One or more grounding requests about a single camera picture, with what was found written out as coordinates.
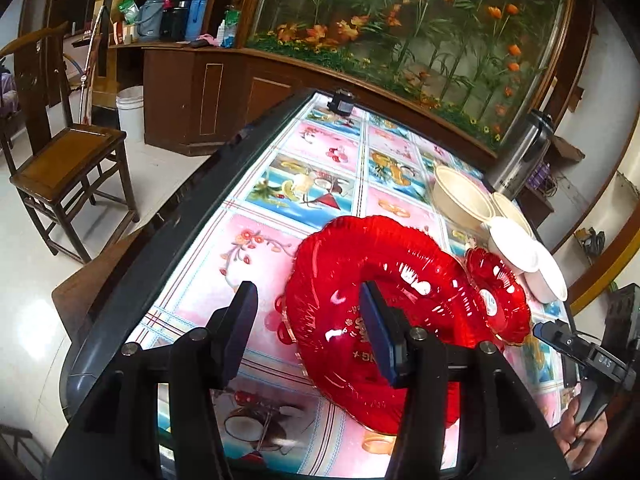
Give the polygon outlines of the person's right hand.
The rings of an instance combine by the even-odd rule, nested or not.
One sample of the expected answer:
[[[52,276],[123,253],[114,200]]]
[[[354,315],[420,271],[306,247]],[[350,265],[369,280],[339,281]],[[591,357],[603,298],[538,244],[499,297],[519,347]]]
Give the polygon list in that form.
[[[568,404],[560,422],[552,429],[570,471],[582,470],[592,462],[608,431],[605,413],[590,422],[575,422],[578,408],[580,396],[575,396]]]

